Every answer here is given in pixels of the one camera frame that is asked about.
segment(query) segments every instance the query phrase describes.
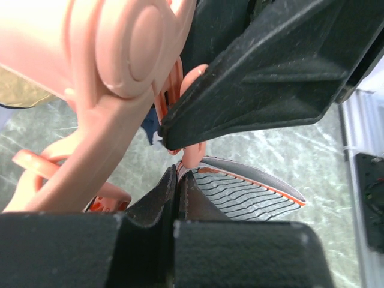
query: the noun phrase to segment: yellow bag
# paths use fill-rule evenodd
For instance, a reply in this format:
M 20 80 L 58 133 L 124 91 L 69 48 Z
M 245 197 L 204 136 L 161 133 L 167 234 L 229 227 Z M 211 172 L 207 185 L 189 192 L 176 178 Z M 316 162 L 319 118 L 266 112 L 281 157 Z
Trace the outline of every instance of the yellow bag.
M 0 104 L 30 108 L 55 99 L 51 93 L 0 67 Z

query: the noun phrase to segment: gray floor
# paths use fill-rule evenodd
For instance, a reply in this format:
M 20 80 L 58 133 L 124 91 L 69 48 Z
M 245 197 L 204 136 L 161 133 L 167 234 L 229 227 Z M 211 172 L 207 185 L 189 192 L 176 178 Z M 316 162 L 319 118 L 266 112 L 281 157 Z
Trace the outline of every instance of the gray floor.
M 41 152 L 73 132 L 76 125 L 74 113 L 62 101 L 13 114 L 0 133 L 0 208 L 10 200 L 22 173 L 11 162 L 12 156 L 22 148 Z M 336 106 L 316 125 L 214 139 L 208 143 L 208 155 L 255 166 L 300 191 L 307 206 L 285 218 L 305 222 L 317 232 L 337 287 L 361 286 Z M 111 181 L 137 201 L 157 183 L 165 168 L 178 160 L 150 147 L 140 129 Z

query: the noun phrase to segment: blue cloth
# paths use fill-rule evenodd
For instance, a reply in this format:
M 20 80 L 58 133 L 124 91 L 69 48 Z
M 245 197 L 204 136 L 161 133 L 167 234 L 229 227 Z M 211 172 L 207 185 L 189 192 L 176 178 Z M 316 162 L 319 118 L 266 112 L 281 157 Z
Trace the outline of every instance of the blue cloth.
M 160 123 L 156 114 L 156 109 L 154 107 L 149 110 L 141 126 L 145 130 L 149 143 L 153 145 L 154 133 L 157 132 L 158 128 L 160 127 Z

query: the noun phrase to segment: orange trim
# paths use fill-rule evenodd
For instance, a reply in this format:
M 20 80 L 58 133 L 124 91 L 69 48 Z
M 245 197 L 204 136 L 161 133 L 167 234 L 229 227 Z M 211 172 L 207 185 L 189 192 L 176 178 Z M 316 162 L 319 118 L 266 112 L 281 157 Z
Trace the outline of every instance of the orange trim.
M 268 185 L 265 185 L 265 184 L 263 184 L 263 183 L 260 183 L 260 182 L 257 182 L 257 181 L 254 181 L 254 180 L 251 180 L 251 179 L 248 179 L 248 178 L 245 178 L 245 177 L 241 177 L 241 176 L 239 176 L 239 175 L 237 175 L 237 174 L 234 174 L 234 173 L 231 173 L 231 172 L 228 172 L 228 171 L 223 172 L 223 171 L 219 171 L 219 170 L 214 170 L 214 169 L 212 169 L 212 168 L 204 167 L 204 168 L 200 168 L 200 169 L 198 169 L 197 172 L 198 172 L 198 173 L 209 173 L 209 172 L 212 172 L 212 173 L 225 173 L 225 174 L 234 176 L 234 177 L 236 177 L 236 178 L 245 180 L 245 181 L 247 181 L 247 182 L 251 182 L 251 183 L 253 183 L 253 184 L 255 184 L 255 185 L 259 185 L 259 186 L 265 187 L 265 188 L 267 188 L 267 189 L 269 189 L 269 190 L 271 190 L 271 191 L 273 191 L 273 192 L 276 192 L 276 193 L 278 193 L 278 194 L 283 195 L 284 197 L 287 197 L 288 199 L 290 199 L 290 200 L 294 201 L 295 203 L 299 204 L 300 206 L 305 206 L 305 203 L 304 203 L 303 201 L 300 201 L 299 199 L 296 199 L 296 198 L 294 198 L 293 196 L 291 196 L 291 195 L 289 195 L 289 194 L 287 194 L 287 193 L 285 193 L 285 192 L 282 192 L 282 191 L 280 191 L 280 190 L 278 190 L 278 189 L 272 188 L 272 187 L 270 187 L 270 186 L 268 186 Z

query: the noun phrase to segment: floor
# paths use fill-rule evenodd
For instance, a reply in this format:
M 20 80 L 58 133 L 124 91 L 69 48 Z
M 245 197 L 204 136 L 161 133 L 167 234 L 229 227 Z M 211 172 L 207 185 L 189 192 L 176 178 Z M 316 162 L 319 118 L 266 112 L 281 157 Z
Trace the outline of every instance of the floor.
M 76 125 L 74 113 L 61 100 L 14 111 L 0 133 L 0 209 L 10 200 L 22 173 L 11 162 L 12 156 L 22 148 L 41 152 L 48 144 L 73 132 Z M 208 155 L 255 166 L 300 191 L 307 206 L 285 218 L 307 223 L 316 231 L 337 287 L 361 286 L 337 106 L 332 106 L 316 125 L 211 140 Z M 110 180 L 137 201 L 157 183 L 165 168 L 178 160 L 149 146 L 140 129 Z

